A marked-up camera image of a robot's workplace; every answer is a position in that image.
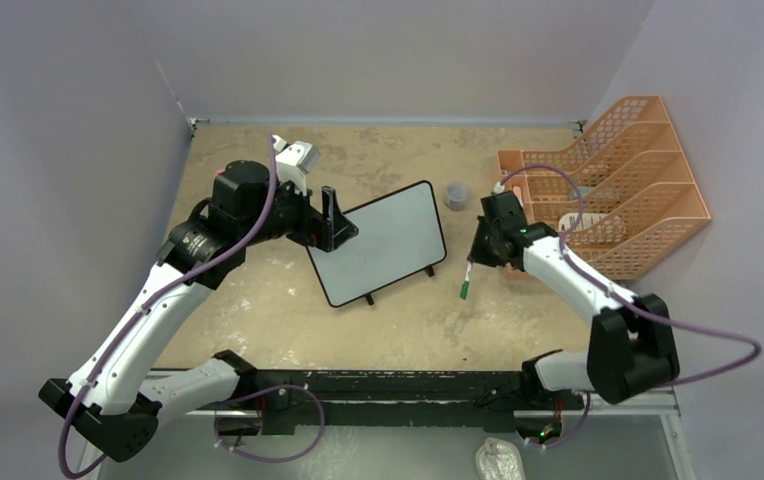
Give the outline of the green whiteboard marker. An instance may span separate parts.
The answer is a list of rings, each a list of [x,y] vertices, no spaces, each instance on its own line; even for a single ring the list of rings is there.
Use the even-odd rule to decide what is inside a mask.
[[[473,268],[474,268],[474,264],[468,261],[466,264],[466,271],[465,271],[460,292],[459,292],[459,298],[462,300],[466,300],[468,298]]]

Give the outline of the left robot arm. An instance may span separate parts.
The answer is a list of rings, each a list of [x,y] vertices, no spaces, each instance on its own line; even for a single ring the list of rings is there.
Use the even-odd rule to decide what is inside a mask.
[[[358,234],[331,187],[322,205],[308,190],[277,176],[274,164],[229,163],[211,195],[174,227],[159,249],[141,292],[99,349],[68,378],[49,379],[40,399],[103,458],[137,455],[171,421],[209,404],[242,409],[266,388],[257,369],[230,351],[204,364],[152,381],[149,372],[188,317],[230,272],[249,246],[285,237],[324,252]]]

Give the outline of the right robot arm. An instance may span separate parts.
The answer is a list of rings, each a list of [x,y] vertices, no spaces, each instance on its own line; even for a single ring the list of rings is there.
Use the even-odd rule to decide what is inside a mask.
[[[519,392],[527,404],[542,407],[563,390],[593,392],[618,404],[679,376],[660,297],[639,296],[609,281],[552,227],[528,222],[513,193],[491,194],[480,204],[468,262],[528,274],[559,294],[590,328],[585,350],[555,350],[523,362]]]

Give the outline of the small whiteboard black frame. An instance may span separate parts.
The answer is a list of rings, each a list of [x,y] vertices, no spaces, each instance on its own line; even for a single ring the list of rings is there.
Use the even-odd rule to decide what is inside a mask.
[[[332,308],[373,294],[405,278],[425,273],[447,257],[440,213],[431,182],[421,180],[345,212],[358,227],[356,237],[333,252],[306,252]]]

